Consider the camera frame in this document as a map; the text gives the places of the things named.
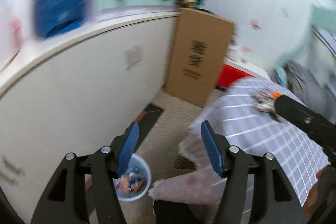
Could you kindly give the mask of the person's right hand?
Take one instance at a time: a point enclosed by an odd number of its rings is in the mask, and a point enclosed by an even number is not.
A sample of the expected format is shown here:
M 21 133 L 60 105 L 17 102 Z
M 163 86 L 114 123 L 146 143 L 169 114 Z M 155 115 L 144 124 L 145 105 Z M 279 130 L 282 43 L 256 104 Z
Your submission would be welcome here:
M 303 212 L 306 216 L 307 221 L 309 221 L 313 215 L 313 206 L 316 203 L 317 197 L 318 197 L 318 188 L 319 188 L 319 183 L 321 181 L 322 175 L 323 175 L 323 169 L 320 170 L 317 174 L 316 174 L 316 179 L 317 182 L 313 185 L 313 187 L 311 188 L 307 199 L 302 207 Z

